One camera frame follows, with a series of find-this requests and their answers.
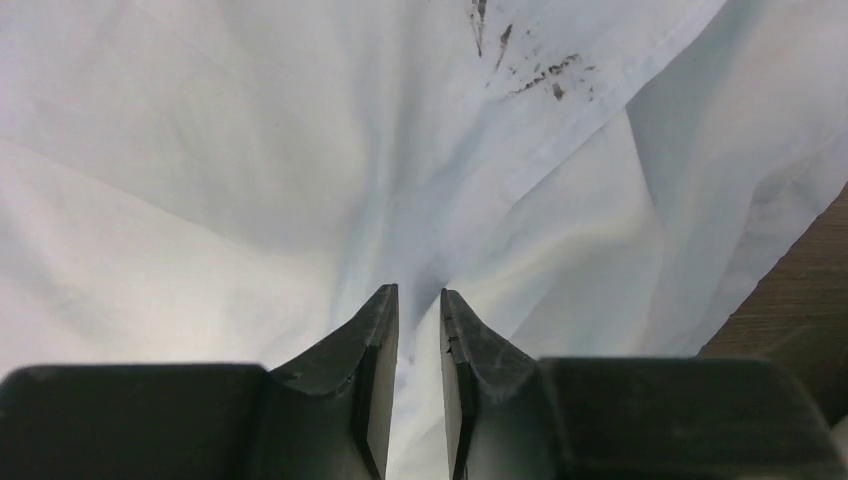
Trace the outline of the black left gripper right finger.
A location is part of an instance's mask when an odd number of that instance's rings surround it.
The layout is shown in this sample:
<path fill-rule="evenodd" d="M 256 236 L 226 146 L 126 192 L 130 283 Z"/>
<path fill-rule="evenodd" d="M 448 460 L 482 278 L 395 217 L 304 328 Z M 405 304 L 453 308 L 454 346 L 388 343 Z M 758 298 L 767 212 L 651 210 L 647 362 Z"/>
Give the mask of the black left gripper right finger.
<path fill-rule="evenodd" d="M 440 296 L 453 479 L 843 479 L 807 391 L 751 359 L 534 359 Z"/>

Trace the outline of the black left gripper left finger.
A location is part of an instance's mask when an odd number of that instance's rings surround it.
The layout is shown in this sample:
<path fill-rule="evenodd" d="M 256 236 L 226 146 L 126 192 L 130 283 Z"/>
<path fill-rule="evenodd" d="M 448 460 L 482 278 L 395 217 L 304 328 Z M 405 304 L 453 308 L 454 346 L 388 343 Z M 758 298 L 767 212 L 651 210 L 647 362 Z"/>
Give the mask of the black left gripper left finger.
<path fill-rule="evenodd" d="M 381 479 L 398 288 L 286 362 L 38 365 L 1 384 L 5 479 Z"/>

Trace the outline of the light blue green pillowcase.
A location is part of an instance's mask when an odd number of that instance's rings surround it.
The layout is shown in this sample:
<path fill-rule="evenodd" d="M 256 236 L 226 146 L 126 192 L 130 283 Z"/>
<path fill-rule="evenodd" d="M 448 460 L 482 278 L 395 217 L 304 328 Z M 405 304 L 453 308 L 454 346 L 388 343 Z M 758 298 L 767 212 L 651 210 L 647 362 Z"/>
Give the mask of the light blue green pillowcase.
<path fill-rule="evenodd" d="M 1 369 L 276 366 L 399 287 L 533 356 L 696 353 L 847 180 L 843 1 L 5 1 Z"/>

